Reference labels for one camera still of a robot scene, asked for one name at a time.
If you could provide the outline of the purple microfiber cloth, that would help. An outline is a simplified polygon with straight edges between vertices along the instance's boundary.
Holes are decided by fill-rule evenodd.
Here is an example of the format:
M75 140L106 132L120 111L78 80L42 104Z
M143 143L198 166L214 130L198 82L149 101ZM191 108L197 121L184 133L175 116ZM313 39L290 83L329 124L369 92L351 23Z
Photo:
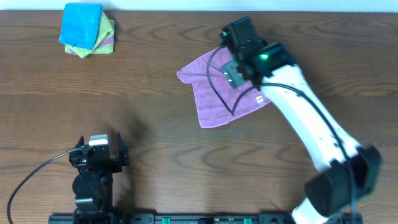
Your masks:
M214 49L177 72L180 81L191 84L193 88L198 120L202 128L215 128L228 124L271 102L263 92L253 89L239 100L233 114L229 112L239 95L252 87L251 82L246 82L237 88L229 84L221 67L231 60L232 56L227 48Z

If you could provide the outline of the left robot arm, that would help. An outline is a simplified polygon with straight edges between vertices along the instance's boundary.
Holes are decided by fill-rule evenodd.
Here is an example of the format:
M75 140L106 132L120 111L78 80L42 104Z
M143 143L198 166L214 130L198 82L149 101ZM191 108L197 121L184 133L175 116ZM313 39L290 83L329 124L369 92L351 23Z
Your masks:
M124 223L125 216L113 206L113 174L129 165L129 154L121 135L117 135L119 156L112 158L108 135L84 137L69 153L69 162L79 174L72 183L76 210L72 223Z

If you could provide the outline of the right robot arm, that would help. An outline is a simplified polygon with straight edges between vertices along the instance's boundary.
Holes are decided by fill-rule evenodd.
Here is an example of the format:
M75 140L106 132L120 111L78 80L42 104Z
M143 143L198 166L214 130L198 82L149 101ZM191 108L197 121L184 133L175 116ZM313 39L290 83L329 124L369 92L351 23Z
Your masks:
M220 34L237 72L263 92L293 127L318 175L305 184L305 200L294 223L361 223L357 202L375 188L382 162L374 147L363 148L332 117L312 91L292 54L268 44L243 17Z

